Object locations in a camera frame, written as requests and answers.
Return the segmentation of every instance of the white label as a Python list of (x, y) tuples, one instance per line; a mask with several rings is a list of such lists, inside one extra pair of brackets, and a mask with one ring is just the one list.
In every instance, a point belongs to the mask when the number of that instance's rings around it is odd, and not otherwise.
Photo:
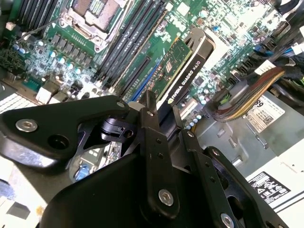
[(304, 51), (304, 44), (295, 43), (291, 46), (291, 48), (293, 49), (295, 55), (299, 55)]
[(284, 113), (285, 111), (282, 108), (267, 97), (261, 96), (253, 108), (247, 113), (247, 119), (256, 131), (261, 133)]
[(266, 60), (258, 69), (255, 70), (255, 72), (258, 75), (262, 75), (272, 68), (275, 68), (275, 65), (272, 64), (269, 60)]

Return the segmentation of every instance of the gray metal panel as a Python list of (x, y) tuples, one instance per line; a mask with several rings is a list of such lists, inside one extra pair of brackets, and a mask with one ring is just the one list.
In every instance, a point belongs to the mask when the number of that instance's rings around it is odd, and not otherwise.
[[(241, 157), (242, 162), (236, 168), (245, 177), (304, 138), (304, 117), (272, 94), (266, 92), (264, 95), (285, 110), (283, 116), (259, 134), (268, 143), (268, 149), (264, 149), (248, 128), (247, 119), (240, 118), (228, 123), (205, 119), (196, 128), (196, 135), (203, 148), (215, 146), (230, 161)], [(219, 137), (217, 134), (222, 129), (225, 133)]]

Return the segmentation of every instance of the cylindrical capacitor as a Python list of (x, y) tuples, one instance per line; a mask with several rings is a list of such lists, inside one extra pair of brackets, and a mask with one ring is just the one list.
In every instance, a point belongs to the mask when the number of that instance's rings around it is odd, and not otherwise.
[(57, 52), (56, 51), (51, 51), (49, 53), (49, 56), (51, 56), (51, 58), (55, 58), (57, 56)]
[(67, 68), (68, 68), (69, 70), (73, 70), (73, 68), (74, 68), (74, 63), (68, 63)]
[(22, 46), (20, 45), (20, 44), (14, 44), (13, 45), (13, 49), (15, 49), (15, 50), (19, 50), (20, 48), (22, 48)]
[(62, 81), (63, 79), (63, 74), (58, 74), (55, 76), (55, 79), (58, 80), (58, 81)]
[(78, 75), (81, 74), (81, 68), (76, 68), (75, 73), (78, 74)]
[(29, 50), (26, 47), (20, 48), (19, 52), (22, 54), (27, 54), (29, 52)]
[(59, 60), (58, 60), (58, 62), (60, 63), (60, 64), (65, 64), (66, 63), (66, 58), (65, 57), (60, 57), (59, 58)]
[(41, 79), (41, 81), (46, 82), (46, 81), (49, 80), (49, 78), (50, 78), (50, 75), (45, 75), (45, 76)]

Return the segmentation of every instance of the barcode label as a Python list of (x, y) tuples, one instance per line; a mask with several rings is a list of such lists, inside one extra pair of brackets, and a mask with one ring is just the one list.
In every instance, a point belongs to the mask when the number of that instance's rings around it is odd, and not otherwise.
[(261, 96), (254, 107), (247, 113), (247, 119), (256, 131), (261, 133), (284, 113), (285, 111), (282, 108), (267, 97)]

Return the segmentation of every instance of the metal screw head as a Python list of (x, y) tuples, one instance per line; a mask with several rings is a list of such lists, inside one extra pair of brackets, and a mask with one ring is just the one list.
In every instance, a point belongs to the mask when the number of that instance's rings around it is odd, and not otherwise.
[(166, 189), (162, 189), (158, 192), (158, 197), (160, 198), (161, 202), (167, 206), (172, 206), (173, 205), (173, 196), (172, 194), (166, 190)]
[(218, 152), (218, 151), (212, 150), (212, 152), (213, 152), (216, 156), (219, 156), (219, 152)]
[(150, 111), (147, 111), (147, 114), (149, 114), (150, 116), (154, 116), (154, 114)]
[(229, 215), (222, 213), (220, 215), (220, 218), (222, 219), (222, 222), (226, 225), (227, 228), (234, 228), (234, 223)]
[(123, 103), (121, 103), (121, 102), (117, 102), (117, 105), (118, 105), (119, 107), (124, 108), (124, 104), (123, 104)]
[(34, 120), (22, 119), (16, 122), (16, 128), (22, 132), (34, 132), (37, 130), (38, 125)]
[(189, 135), (191, 138), (194, 137), (194, 134), (193, 134), (192, 132), (187, 132), (187, 133), (188, 133), (188, 135)]

